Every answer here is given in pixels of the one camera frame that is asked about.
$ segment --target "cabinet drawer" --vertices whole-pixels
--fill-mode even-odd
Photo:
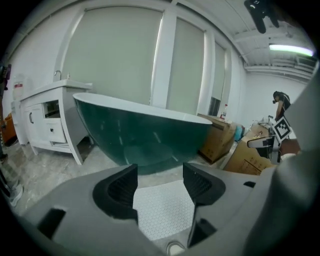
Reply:
[[[61,143],[67,142],[64,129],[62,128],[61,118],[48,118],[44,120],[44,123],[49,141]]]

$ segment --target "bathtub rim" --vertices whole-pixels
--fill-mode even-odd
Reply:
[[[145,115],[156,116],[161,118],[168,118],[168,119],[184,121],[188,123],[212,125],[212,122],[210,120],[197,115],[182,113],[179,111],[150,106],[150,105],[144,105],[141,103],[136,103],[133,101],[128,101],[125,99],[115,98],[115,97],[106,96],[102,94],[78,92],[73,95],[73,98],[81,102],[85,102],[88,104],[93,104],[101,107],[111,108],[111,109],[118,109],[118,110],[133,112],[133,113],[145,114]]]

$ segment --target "dark green bathtub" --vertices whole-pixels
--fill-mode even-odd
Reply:
[[[118,165],[138,164],[139,174],[171,169],[195,157],[212,124],[199,116],[100,94],[73,97],[98,147]]]

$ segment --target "floor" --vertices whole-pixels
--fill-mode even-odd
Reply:
[[[69,179],[118,166],[97,146],[91,145],[89,140],[83,140],[78,148],[84,159],[83,165],[78,165],[73,156],[68,153],[41,150],[38,155],[35,155],[29,144],[21,146],[16,143],[3,149],[9,155],[8,160],[0,166],[4,176],[8,181],[18,179],[24,187],[23,195],[13,209],[18,215],[23,215],[39,199]],[[228,155],[212,164],[212,168],[223,169],[235,148],[236,144],[233,145]],[[190,163],[209,165],[198,155]],[[179,180],[183,180],[182,165],[154,174],[138,175],[138,189]],[[168,242],[174,239],[181,241],[186,246],[189,232],[188,228],[179,234],[154,241],[154,243],[164,249]]]

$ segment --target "white wall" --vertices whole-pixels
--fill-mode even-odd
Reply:
[[[25,76],[24,91],[34,90],[53,82],[58,51],[69,28],[79,11],[72,6],[45,20],[36,27],[19,45],[8,61],[12,65],[8,90],[3,95],[3,116],[11,112],[14,77]]]
[[[273,104],[273,93],[284,92],[293,103],[307,85],[287,78],[248,73],[246,91],[241,110],[240,124],[249,127],[254,120],[263,117],[275,117],[278,104]]]

